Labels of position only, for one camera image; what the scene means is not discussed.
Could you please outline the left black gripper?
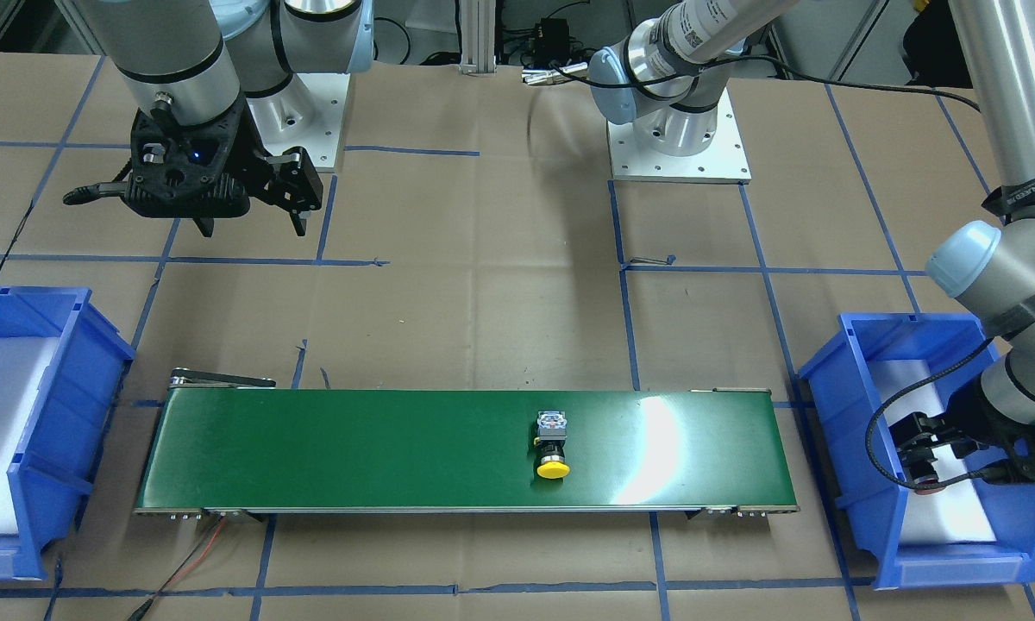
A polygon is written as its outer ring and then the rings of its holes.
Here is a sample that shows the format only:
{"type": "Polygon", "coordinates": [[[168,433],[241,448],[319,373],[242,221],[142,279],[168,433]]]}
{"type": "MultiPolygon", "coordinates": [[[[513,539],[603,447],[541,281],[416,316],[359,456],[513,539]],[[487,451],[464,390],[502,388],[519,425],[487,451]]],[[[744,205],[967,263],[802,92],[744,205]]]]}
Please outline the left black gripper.
{"type": "Polygon", "coordinates": [[[1035,424],[1004,417],[983,401],[950,401],[949,423],[924,412],[911,412],[889,425],[895,453],[906,482],[936,477],[934,449],[954,445],[955,457],[966,460],[984,449],[999,449],[1004,457],[978,471],[979,479],[990,485],[1035,485],[1035,424]],[[962,442],[958,443],[958,432],[962,442]]]}

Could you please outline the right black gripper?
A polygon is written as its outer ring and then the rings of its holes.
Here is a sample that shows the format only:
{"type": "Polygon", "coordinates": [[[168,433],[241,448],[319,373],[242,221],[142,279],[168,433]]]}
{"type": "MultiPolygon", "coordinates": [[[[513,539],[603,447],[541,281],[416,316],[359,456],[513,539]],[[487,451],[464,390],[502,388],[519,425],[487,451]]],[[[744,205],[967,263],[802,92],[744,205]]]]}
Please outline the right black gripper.
{"type": "Polygon", "coordinates": [[[292,147],[268,156],[255,125],[244,96],[217,118],[173,134],[138,111],[127,207],[144,217],[194,217],[199,234],[212,237],[214,217],[246,215],[249,199],[266,187],[266,204],[284,210],[296,236],[307,235],[324,193],[310,154],[292,147]]]}

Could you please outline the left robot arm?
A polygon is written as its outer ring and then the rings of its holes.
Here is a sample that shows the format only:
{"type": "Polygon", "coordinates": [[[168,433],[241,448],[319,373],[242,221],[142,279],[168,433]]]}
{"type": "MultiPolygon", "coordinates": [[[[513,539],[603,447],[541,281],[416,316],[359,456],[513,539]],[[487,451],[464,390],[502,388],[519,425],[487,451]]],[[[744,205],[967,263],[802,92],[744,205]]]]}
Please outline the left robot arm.
{"type": "MultiPolygon", "coordinates": [[[[587,56],[583,82],[605,120],[633,126],[651,150],[686,158],[676,123],[713,122],[728,73],[769,63],[786,78],[853,88],[777,54],[741,50],[787,1],[679,1],[625,39],[587,56]]],[[[1007,352],[949,397],[940,414],[904,414],[892,425],[899,472],[881,463],[874,432],[888,409],[929,380],[904,386],[864,432],[869,464],[885,480],[938,492],[981,480],[1035,485],[1035,1],[917,1],[901,47],[906,83],[861,90],[933,95],[975,110],[997,172],[984,177],[986,219],[964,225],[931,252],[926,272],[982,322],[1007,352]]]]}

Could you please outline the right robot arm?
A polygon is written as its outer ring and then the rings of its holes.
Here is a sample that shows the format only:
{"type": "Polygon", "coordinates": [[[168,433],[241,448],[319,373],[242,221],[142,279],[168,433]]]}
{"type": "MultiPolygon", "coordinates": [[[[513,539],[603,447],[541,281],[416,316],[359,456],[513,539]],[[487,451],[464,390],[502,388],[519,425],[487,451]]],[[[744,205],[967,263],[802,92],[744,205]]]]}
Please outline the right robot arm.
{"type": "Polygon", "coordinates": [[[374,60],[369,1],[79,1],[138,110],[128,162],[64,204],[119,199],[139,216],[179,217],[211,236],[252,200],[304,235],[324,204],[339,103],[308,79],[374,60]]]}

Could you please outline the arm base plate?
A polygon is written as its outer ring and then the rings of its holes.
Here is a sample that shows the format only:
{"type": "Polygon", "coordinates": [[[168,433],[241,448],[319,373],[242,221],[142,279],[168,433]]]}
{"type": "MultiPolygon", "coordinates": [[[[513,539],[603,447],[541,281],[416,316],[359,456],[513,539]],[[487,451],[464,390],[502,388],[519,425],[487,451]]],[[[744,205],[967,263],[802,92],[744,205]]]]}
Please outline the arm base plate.
{"type": "Polygon", "coordinates": [[[753,179],[728,91],[703,113],[664,109],[632,123],[608,123],[612,179],[747,184],[753,179]]]}
{"type": "Polygon", "coordinates": [[[335,173],[349,84],[348,73],[297,73],[279,93],[247,99],[265,149],[279,156],[304,147],[317,172],[335,173]]]}

